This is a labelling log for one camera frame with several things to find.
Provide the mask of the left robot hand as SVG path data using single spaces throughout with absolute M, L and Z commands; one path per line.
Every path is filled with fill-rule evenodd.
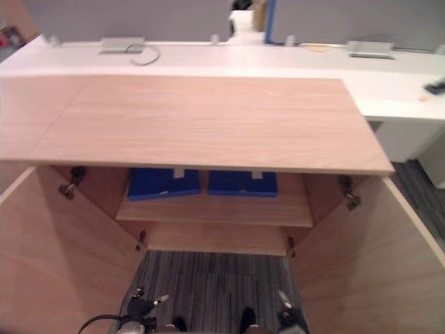
M 154 300 L 146 300 L 144 298 L 145 288 L 143 286 L 137 287 L 130 299 L 127 306 L 127 314 L 132 317 L 145 317 L 147 316 L 156 306 L 165 303 L 170 296 L 163 295 Z

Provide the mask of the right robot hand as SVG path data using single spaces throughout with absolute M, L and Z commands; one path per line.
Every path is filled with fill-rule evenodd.
M 302 309 L 296 307 L 282 290 L 278 291 L 278 296 L 282 302 L 282 309 L 277 313 L 278 333 L 310 333 Z

